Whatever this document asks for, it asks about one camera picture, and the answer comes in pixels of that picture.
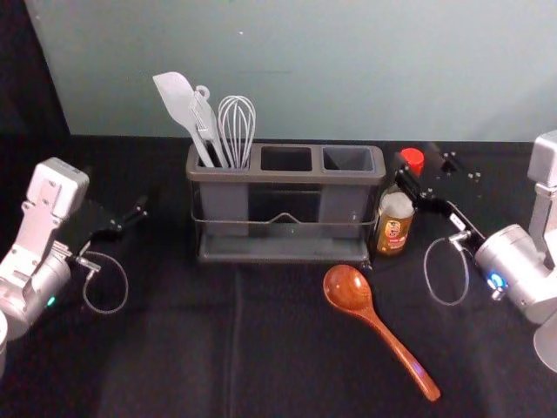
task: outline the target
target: spoon handle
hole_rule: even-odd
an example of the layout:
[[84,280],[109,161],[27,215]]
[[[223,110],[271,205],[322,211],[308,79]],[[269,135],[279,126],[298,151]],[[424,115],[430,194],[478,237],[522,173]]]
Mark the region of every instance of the spoon handle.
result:
[[366,313],[366,318],[369,324],[379,333],[379,335],[381,335],[381,337],[383,337],[383,340],[385,340],[392,351],[397,355],[400,362],[418,384],[426,398],[431,402],[437,401],[441,396],[441,392],[433,379],[429,376],[429,374],[427,374],[427,371],[419,364],[412,353],[404,347],[399,339],[393,335],[393,333],[386,327],[375,312],[370,310]]

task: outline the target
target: coiled cable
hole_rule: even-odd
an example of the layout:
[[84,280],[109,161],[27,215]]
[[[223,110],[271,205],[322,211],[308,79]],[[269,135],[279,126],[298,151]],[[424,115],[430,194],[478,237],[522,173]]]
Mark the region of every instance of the coiled cable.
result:
[[424,256],[424,275],[426,276],[427,288],[429,289],[429,293],[432,295],[432,298],[434,298],[435,301],[439,302],[441,305],[444,305],[446,307],[455,307],[459,305],[464,300],[464,298],[466,298],[466,295],[468,294],[468,288],[470,285],[470,273],[468,272],[468,263],[466,262],[466,256],[464,255],[464,252],[459,251],[459,255],[462,258],[462,266],[464,267],[464,290],[462,291],[462,295],[457,300],[454,300],[452,302],[447,302],[446,300],[442,300],[439,296],[437,296],[437,294],[435,294],[435,292],[433,291],[432,284],[427,274],[427,259],[429,257],[429,253],[432,251],[434,246],[436,246],[437,244],[439,244],[441,241],[444,240],[445,238],[438,238],[434,242],[432,242],[427,248],[426,255]]
[[100,257],[102,259],[105,259],[105,260],[108,260],[108,261],[114,263],[114,265],[117,267],[117,269],[122,274],[122,277],[124,279],[124,297],[122,299],[122,302],[120,302],[120,304],[117,307],[115,307],[114,309],[108,309],[108,310],[100,309],[100,308],[96,307],[95,305],[93,305],[93,303],[89,299],[89,296],[87,295],[87,289],[89,288],[89,284],[93,281],[95,275],[92,275],[91,277],[88,277],[85,280],[84,288],[83,288],[83,296],[84,296],[85,305],[87,305],[87,307],[91,311],[95,312],[96,314],[101,314],[101,315],[115,314],[116,312],[120,311],[125,306],[126,302],[128,301],[128,293],[130,291],[130,284],[129,284],[129,281],[128,281],[128,275],[126,274],[122,265],[120,263],[118,263],[117,260],[114,259],[113,257],[111,257],[110,255],[107,255],[105,253],[98,253],[96,251],[87,251],[87,252],[85,252],[85,254],[97,256],[97,257]]

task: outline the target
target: wooden spoon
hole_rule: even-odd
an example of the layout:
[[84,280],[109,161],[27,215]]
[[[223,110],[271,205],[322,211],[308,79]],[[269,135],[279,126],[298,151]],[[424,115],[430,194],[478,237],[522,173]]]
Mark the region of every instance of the wooden spoon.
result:
[[333,267],[323,279],[323,291],[331,305],[366,322],[383,337],[429,401],[439,399],[441,392],[432,378],[375,313],[372,289],[358,270],[343,265]]

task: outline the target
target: white spatula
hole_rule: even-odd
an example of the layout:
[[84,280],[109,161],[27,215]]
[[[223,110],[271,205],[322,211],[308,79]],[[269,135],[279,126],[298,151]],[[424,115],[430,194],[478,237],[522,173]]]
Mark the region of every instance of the white spatula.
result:
[[196,119],[191,113],[190,104],[194,99],[194,90],[188,80],[180,73],[166,72],[153,77],[158,93],[163,98],[166,110],[171,117],[182,125],[191,135],[193,144],[205,167],[214,167],[203,139],[199,137]]

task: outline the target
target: backdrop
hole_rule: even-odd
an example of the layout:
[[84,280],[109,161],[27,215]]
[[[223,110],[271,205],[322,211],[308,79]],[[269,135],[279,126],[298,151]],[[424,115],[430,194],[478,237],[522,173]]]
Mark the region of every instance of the backdrop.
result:
[[533,140],[557,128],[554,0],[27,0],[70,131],[181,136],[151,81],[213,106],[243,93],[257,136]]

